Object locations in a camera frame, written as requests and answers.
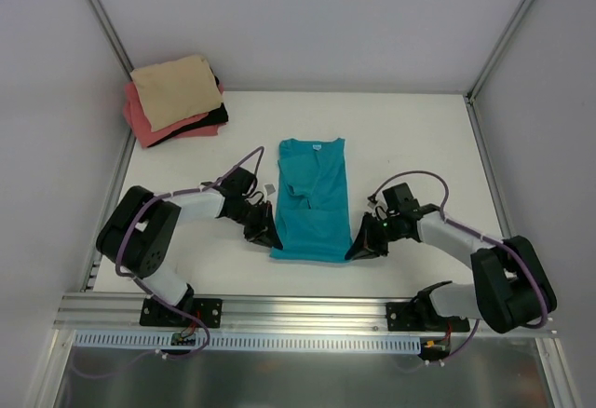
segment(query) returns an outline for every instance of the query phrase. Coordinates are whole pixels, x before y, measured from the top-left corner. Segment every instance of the white wall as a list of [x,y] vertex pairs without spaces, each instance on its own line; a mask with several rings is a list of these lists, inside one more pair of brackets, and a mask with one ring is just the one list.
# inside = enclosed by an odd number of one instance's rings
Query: white wall
[[85,0],[0,0],[0,405],[24,406],[116,154],[122,70]]
[[465,92],[520,0],[102,0],[135,66],[202,52],[228,88]]
[[553,317],[596,406],[596,0],[538,0],[481,93],[481,125],[516,231],[559,297]]

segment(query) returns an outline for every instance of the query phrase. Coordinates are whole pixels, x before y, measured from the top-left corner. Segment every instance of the teal t-shirt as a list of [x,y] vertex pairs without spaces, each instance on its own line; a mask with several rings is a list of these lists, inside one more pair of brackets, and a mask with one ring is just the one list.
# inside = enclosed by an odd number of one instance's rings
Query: teal t-shirt
[[345,140],[279,144],[276,259],[345,262],[350,248]]

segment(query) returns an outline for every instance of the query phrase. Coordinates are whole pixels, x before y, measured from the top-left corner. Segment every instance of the glass panel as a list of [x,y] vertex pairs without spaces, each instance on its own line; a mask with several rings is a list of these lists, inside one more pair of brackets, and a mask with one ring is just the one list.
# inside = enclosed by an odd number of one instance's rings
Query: glass panel
[[[77,366],[107,373],[139,351],[79,348]],[[191,360],[149,356],[122,373],[86,380],[67,372],[58,407],[327,408],[552,406],[534,340],[475,339],[439,366],[360,353],[205,351]]]

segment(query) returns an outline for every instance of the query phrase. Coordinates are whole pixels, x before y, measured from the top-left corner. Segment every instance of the perforated strip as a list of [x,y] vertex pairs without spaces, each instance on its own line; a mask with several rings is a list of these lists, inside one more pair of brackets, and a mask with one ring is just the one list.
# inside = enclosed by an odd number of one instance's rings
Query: perforated strip
[[[194,346],[171,346],[173,333],[78,331],[74,345],[78,347],[111,347],[125,349],[191,349]],[[195,334],[199,344],[203,333]],[[414,336],[358,335],[273,335],[248,333],[216,333],[211,335],[209,349],[301,352],[365,352],[418,355],[420,339]]]

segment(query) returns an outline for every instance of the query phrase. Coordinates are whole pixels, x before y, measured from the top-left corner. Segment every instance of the stack of folded clothes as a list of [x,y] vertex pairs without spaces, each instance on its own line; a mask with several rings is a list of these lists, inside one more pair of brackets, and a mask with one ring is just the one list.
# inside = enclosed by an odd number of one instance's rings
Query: stack of folded clothes
[[170,138],[215,136],[228,121],[223,89],[201,56],[137,68],[124,118],[142,148]]

